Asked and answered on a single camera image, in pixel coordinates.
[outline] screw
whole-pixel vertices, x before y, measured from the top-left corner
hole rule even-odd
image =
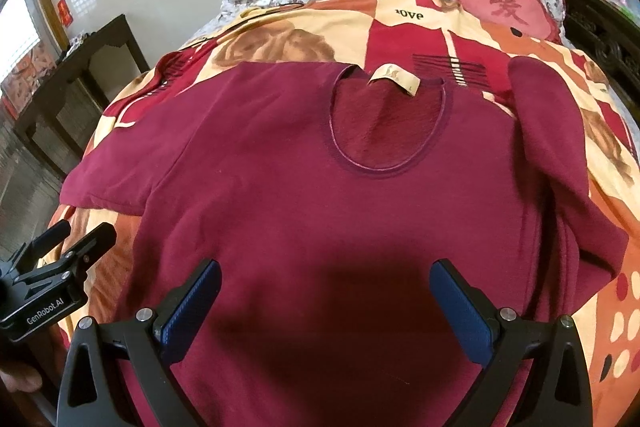
[[[94,323],[94,320],[91,317],[82,317],[78,321],[78,328],[80,328],[81,330],[85,330],[86,328],[91,326],[93,323]]]
[[[136,313],[136,318],[140,322],[144,322],[148,321],[153,316],[153,314],[154,311],[151,308],[142,308],[141,310],[138,310],[138,313]]]
[[[500,310],[500,317],[504,318],[504,320],[511,322],[516,319],[518,314],[513,308],[502,308]]]
[[[560,317],[560,324],[562,324],[565,328],[573,328],[575,326],[574,320],[570,315],[562,315]]]

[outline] maroon sweater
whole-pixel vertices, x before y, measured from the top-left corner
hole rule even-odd
[[[549,319],[626,245],[588,197],[562,79],[526,57],[509,76],[517,120],[451,81],[411,98],[345,64],[240,64],[114,130],[61,200],[143,216],[118,319],[220,262],[173,368],[209,425],[439,426],[479,367],[428,291],[436,259]]]

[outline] bed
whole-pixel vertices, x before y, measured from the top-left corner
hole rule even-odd
[[[193,50],[198,57],[202,54],[213,57],[203,68],[206,73],[201,71],[191,82],[215,76],[240,60],[262,60],[261,57],[275,61],[358,63],[361,51],[356,52],[356,44],[349,44],[348,39],[341,40],[338,46],[326,45],[329,41],[335,42],[331,24],[354,21],[357,27],[360,22],[355,22],[354,17],[375,18],[376,10],[386,5],[382,0],[349,3],[348,0],[223,0],[220,14],[183,47]],[[456,12],[458,7],[444,0],[416,0],[415,3],[418,7],[431,6],[434,13],[446,13],[443,15],[446,20],[460,16]],[[564,34],[564,1],[540,0],[540,3],[558,24],[562,42],[571,46]],[[316,10],[324,18],[308,21],[299,18],[292,23],[296,13],[302,13],[296,12],[299,9],[306,10],[304,13]],[[329,12],[335,12],[337,19],[328,18]],[[481,25],[488,33],[481,37],[471,29],[476,27],[475,18],[461,17],[463,22],[455,30],[460,35],[470,39],[486,38],[487,45],[511,57],[534,56],[559,71],[573,86],[572,92],[583,110],[593,184],[590,185],[591,198],[631,239],[620,273],[574,314],[590,371],[594,425],[616,425],[640,389],[640,371],[637,371],[640,367],[640,243],[636,243],[640,241],[640,185],[636,184],[640,183],[640,173],[634,144],[638,128],[619,101],[612,99],[607,77],[584,52],[539,39],[531,39],[529,47],[523,47],[522,40],[514,40],[516,33],[505,34],[495,26]],[[354,34],[353,42],[359,39],[362,38]],[[273,55],[276,48],[280,49],[277,56]],[[188,87],[179,82],[163,82],[154,75],[154,70],[135,79],[105,111],[85,154],[91,154],[114,128],[134,125],[151,107]],[[502,99],[489,89],[482,93],[489,102],[510,111],[508,97]],[[140,218],[127,214],[124,209],[117,212],[100,208],[99,204],[94,206],[89,210],[61,204],[52,218],[52,221],[69,219],[72,224],[72,235],[64,247],[103,221],[114,223],[118,230],[116,247],[91,270],[87,306],[61,324],[67,333],[72,333],[77,321],[86,314],[99,321],[111,320],[120,291],[132,270],[131,251]],[[59,254],[60,250],[54,251],[49,259]]]

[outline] ruffled red pillow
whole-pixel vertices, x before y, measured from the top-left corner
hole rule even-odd
[[[556,21],[540,0],[458,0],[481,21],[515,28],[537,39],[560,42]]]

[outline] chinese character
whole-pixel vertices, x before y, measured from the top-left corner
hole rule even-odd
[[[495,12],[491,12],[491,15],[497,15],[497,16],[503,15],[505,18],[506,17],[513,17],[519,23],[526,24],[527,26],[529,25],[529,23],[527,23],[526,21],[522,20],[516,14],[516,10],[518,8],[522,8],[522,5],[516,3],[516,1],[514,1],[514,0],[490,0],[489,3],[497,4],[497,5],[500,6],[500,9],[496,10]]]

